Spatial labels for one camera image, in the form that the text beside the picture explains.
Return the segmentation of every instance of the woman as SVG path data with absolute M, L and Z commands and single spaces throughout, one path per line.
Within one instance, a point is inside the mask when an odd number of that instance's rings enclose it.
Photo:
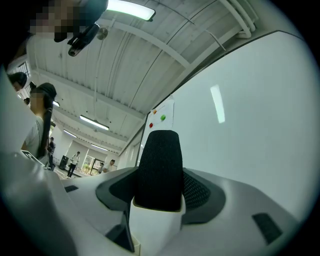
M 56 95 L 55 87 L 48 82 L 30 92 L 30 109 L 36 115 L 36 122 L 27 135 L 22 149 L 28 150 L 40 161 L 48 154 L 52 108 Z

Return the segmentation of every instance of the ceiling light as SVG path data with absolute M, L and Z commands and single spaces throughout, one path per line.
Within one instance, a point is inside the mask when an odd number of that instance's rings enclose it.
M 149 21 L 156 13 L 155 10 L 133 2 L 109 0 L 107 10 L 125 13 Z
M 101 149 L 101 150 L 108 151 L 108 149 L 103 148 L 103 147 L 100 147 L 100 146 L 97 146 L 97 145 L 94 145 L 94 144 L 91 144 L 91 146 L 94 146 L 94 147 L 96 147 L 96 148 L 98 148 L 98 149 Z
M 108 126 L 105 126 L 105 125 L 103 125 L 101 123 L 93 121 L 93 120 L 91 120 L 91 119 L 89 119 L 89 118 L 87 118 L 87 117 L 85 117 L 83 115 L 80 115 L 80 119 L 82 119 L 83 121 L 86 121 L 86 122 L 88 122 L 88 123 L 90 123 L 90 124 L 92 124 L 94 126 L 100 127 L 101 129 L 109 131 L 109 127 Z
M 219 85 L 217 84 L 215 86 L 212 86 L 210 88 L 210 91 L 211 91 L 213 102 L 215 105 L 215 111 L 216 111 L 216 115 L 218 117 L 218 122 L 219 122 L 219 124 L 224 123 L 226 121 L 225 109 L 224 109 L 224 104 L 222 102 L 222 97 L 221 97 Z
M 60 104 L 57 101 L 53 101 L 53 105 L 60 107 Z
M 63 131 L 64 131 L 65 133 L 67 133 L 67 134 L 71 135 L 72 137 L 77 138 L 77 136 L 76 136 L 76 135 L 73 135 L 72 133 L 68 132 L 67 130 L 63 130 Z

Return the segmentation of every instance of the black mesh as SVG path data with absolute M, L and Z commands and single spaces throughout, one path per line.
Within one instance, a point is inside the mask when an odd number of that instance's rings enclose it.
M 187 210 L 198 208 L 210 197 L 210 190 L 190 175 L 183 173 L 183 197 Z
M 167 212 L 181 208 L 183 166 L 179 136 L 172 130 L 152 131 L 137 170 L 135 202 Z

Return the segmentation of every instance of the ceiling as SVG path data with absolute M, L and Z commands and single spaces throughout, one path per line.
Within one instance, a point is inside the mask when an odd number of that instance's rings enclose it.
M 210 33 L 223 44 L 242 30 L 218 0 L 132 2 L 154 9 L 153 20 L 106 11 L 96 23 L 107 28 L 107 38 L 95 38 L 75 57 L 68 55 L 66 40 L 33 36 L 27 44 L 32 81 L 56 88 L 60 107 L 54 107 L 52 118 L 118 154 L 152 107 L 219 48 Z M 90 126 L 80 115 L 109 131 Z

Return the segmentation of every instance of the man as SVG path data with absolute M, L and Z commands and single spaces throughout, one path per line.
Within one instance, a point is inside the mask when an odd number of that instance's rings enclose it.
M 79 155 L 80 155 L 80 151 L 78 151 L 76 154 L 74 154 L 71 158 L 71 163 L 70 163 L 70 167 L 69 167 L 69 171 L 68 174 L 66 176 L 66 178 L 71 178 L 72 174 L 74 173 L 75 168 L 78 165 L 79 162 Z
M 112 160 L 110 161 L 110 163 L 104 164 L 104 166 L 103 166 L 102 168 L 100 168 L 100 169 L 98 170 L 98 172 L 99 172 L 100 174 L 111 172 L 111 171 L 112 171 L 111 166 L 113 166 L 114 163 L 115 163 L 115 160 L 112 159 Z
M 27 75 L 23 72 L 9 74 L 8 77 L 16 92 L 19 92 L 27 82 Z
M 54 151 L 56 148 L 56 144 L 54 144 L 54 137 L 50 138 L 50 142 L 49 142 L 49 147 L 48 147 L 48 152 L 49 152 L 49 166 L 51 168 L 51 171 L 54 170 L 55 166 L 54 166 Z
M 103 163 L 103 162 L 100 162 L 100 167 L 99 167 L 99 169 L 98 169 L 98 174 L 101 174 L 103 167 L 104 167 L 104 163 Z

